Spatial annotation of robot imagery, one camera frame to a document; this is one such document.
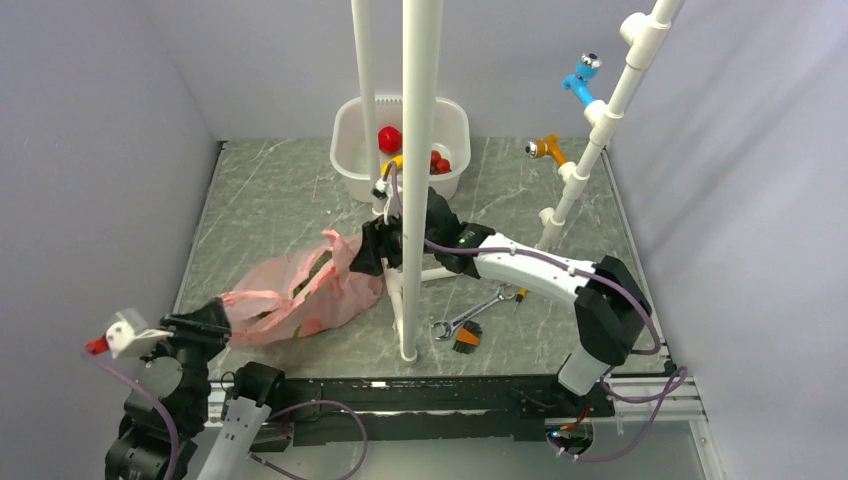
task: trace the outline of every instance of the toy faucet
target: toy faucet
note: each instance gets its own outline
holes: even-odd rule
[[[562,88],[572,90],[577,98],[583,102],[583,108],[589,106],[595,101],[595,98],[589,93],[589,79],[597,75],[598,68],[601,67],[601,59],[594,53],[584,53],[577,62],[576,73],[565,77],[562,81]]]
[[[556,135],[548,135],[545,138],[531,140],[524,147],[524,153],[527,154],[527,158],[542,158],[545,155],[550,155],[557,162],[557,168],[559,168],[565,165],[568,159],[562,154],[562,150],[559,149],[559,145],[556,142]]]

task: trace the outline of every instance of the screwdriver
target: screwdriver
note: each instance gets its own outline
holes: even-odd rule
[[[515,312],[518,310],[518,306],[521,305],[521,301],[524,300],[524,296],[527,295],[527,289],[522,288],[515,294],[515,308],[512,309],[512,316],[515,316]]]

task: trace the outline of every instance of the white plastic basket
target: white plastic basket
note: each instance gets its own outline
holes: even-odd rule
[[[403,97],[400,95],[377,95],[377,130],[392,126],[403,133]],[[451,172],[430,175],[430,186],[436,192],[451,198],[456,193],[459,177],[471,162],[471,137],[468,131],[468,115],[456,103],[436,97],[433,115],[433,150],[451,163]],[[379,152],[380,165],[391,157]],[[354,200],[370,203],[371,179],[365,155],[365,132],[362,124],[362,101],[359,97],[342,105],[336,114],[333,127],[333,143],[330,146],[330,162],[344,177],[345,187]],[[402,183],[403,170],[398,177]]]

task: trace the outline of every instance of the red tip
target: red tip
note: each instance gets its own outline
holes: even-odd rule
[[[109,344],[106,342],[106,337],[100,337],[97,340],[86,343],[85,350],[92,355],[100,355],[103,352],[109,351]]]

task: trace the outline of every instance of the white pvc pipe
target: white pvc pipe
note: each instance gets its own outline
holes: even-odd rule
[[[651,17],[657,23],[669,23],[674,12],[677,11],[677,5],[680,0],[657,0],[654,4],[654,9],[651,10]]]
[[[443,0],[403,2],[403,335],[401,357],[418,358],[418,302],[430,175]]]
[[[356,65],[359,69],[359,96],[362,100],[362,124],[365,127],[365,156],[371,185],[380,178],[380,156],[377,153],[377,106],[374,101],[374,52],[371,48],[371,0],[350,0],[353,12],[353,38],[356,42]],[[383,201],[374,197],[374,215],[383,211]]]
[[[618,79],[615,90],[613,90],[610,97],[610,103],[607,105],[610,112],[616,115],[624,114],[627,103],[633,98],[636,86],[639,85],[639,79],[642,78],[642,73],[643,70],[638,70],[624,64],[624,71],[621,72],[621,78]]]
[[[563,189],[562,197],[556,209],[552,215],[547,217],[544,216],[545,211],[543,210],[542,217],[544,219],[545,229],[542,232],[542,238],[536,244],[536,248],[547,250],[559,238],[562,228],[565,225],[565,219],[568,217],[568,212],[571,210],[574,202],[583,193],[583,189],[588,183],[589,175],[595,166],[595,162],[601,155],[601,151],[618,129],[618,120],[624,115],[624,110],[633,97],[637,85],[639,85],[639,79],[642,78],[642,74],[647,70],[647,66],[653,61],[657,49],[662,44],[665,38],[665,31],[670,26],[671,17],[674,15],[675,10],[677,10],[679,3],[680,0],[658,0],[654,5],[651,15],[647,18],[645,30],[640,31],[639,36],[632,39],[628,59],[634,52],[639,53],[642,55],[637,55],[636,57],[644,64],[639,64],[638,66],[640,68],[634,67],[629,63],[625,64],[621,78],[619,78],[615,90],[610,97],[609,105],[606,106],[605,112],[595,120],[592,132],[589,134],[589,144],[586,146],[586,150],[583,151],[583,155],[577,163],[577,168],[574,170],[573,176],[566,182],[565,189]],[[636,15],[641,16],[642,20],[644,20],[644,15],[635,14],[634,16]],[[663,30],[661,35],[651,35],[652,33],[657,33],[658,30]],[[631,38],[625,36],[625,40],[630,42]],[[603,134],[598,135],[601,133],[601,129],[605,129],[605,131]],[[603,140],[598,140],[596,137],[603,137]]]
[[[392,302],[392,311],[395,318],[394,328],[398,332],[398,338],[403,339],[403,294],[401,291],[403,277],[394,268],[384,268],[383,277],[386,279],[386,292]]]
[[[458,274],[451,272],[445,267],[431,268],[421,272],[421,282],[429,282],[431,280],[441,280],[443,278],[455,277]]]

